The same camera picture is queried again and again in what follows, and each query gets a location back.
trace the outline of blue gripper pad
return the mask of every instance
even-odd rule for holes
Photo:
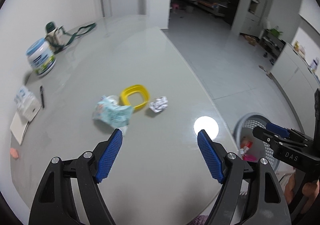
[[[222,164],[219,160],[219,157],[213,150],[210,143],[207,141],[205,134],[202,131],[198,133],[197,140],[198,146],[208,166],[212,178],[218,180],[218,182],[222,184],[224,181],[224,175],[222,172]]]
[[[289,132],[287,131],[287,129],[282,128],[280,126],[277,126],[273,123],[267,123],[266,130],[269,130],[269,131],[279,135],[282,138],[288,138],[290,135]]]
[[[108,147],[104,151],[103,155],[98,162],[98,171],[96,174],[96,180],[101,183],[104,178],[108,177],[111,167],[118,155],[120,147],[122,145],[122,132],[118,130]]]

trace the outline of trash bin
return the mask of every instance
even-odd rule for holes
[[[269,122],[270,121],[266,117],[259,113],[248,113],[247,115],[244,115],[236,124],[235,130],[233,132],[233,137],[236,141],[238,149],[240,149],[241,139],[243,137],[247,137],[253,143],[247,154],[252,155],[257,159],[260,159],[262,157],[266,158],[270,162],[273,171],[276,172],[280,161],[272,156],[273,150],[266,142],[255,138],[252,134],[252,130],[256,126],[266,128],[266,124]]]

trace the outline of gray tile floor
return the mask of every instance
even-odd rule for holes
[[[299,130],[297,121],[276,84],[259,65],[270,70],[260,46],[230,33],[221,18],[195,9],[170,14],[164,33],[189,63],[230,130],[245,114],[258,112],[271,122]]]

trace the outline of finger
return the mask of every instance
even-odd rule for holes
[[[293,194],[293,188],[295,186],[295,174],[292,174],[288,180],[288,183],[285,186],[285,190],[284,190],[284,198],[287,201],[287,204],[290,204],[292,202],[292,199],[294,197]]]
[[[289,191],[292,191],[295,185],[296,185],[296,173],[294,173],[290,176],[289,181],[286,185],[286,189],[288,189]]]
[[[317,183],[306,183],[302,188],[302,193],[308,197],[308,201],[301,210],[301,213],[304,214],[310,209],[319,194],[319,181]]]
[[[294,197],[293,191],[292,191],[292,190],[289,191],[289,190],[285,189],[285,191],[284,191],[284,198],[285,198],[287,204],[290,204],[290,203],[292,202],[293,197]]]

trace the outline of blue lid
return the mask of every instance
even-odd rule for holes
[[[44,38],[41,38],[41,39],[37,40],[33,45],[31,45],[31,46],[29,47],[29,49],[28,49],[27,52],[26,52],[26,55],[27,55],[27,56],[30,56],[30,55],[32,55],[33,53],[35,53],[35,51],[36,51],[37,49],[39,49],[39,47],[40,47],[41,45],[43,45],[44,42],[45,42],[45,39],[44,39]]]

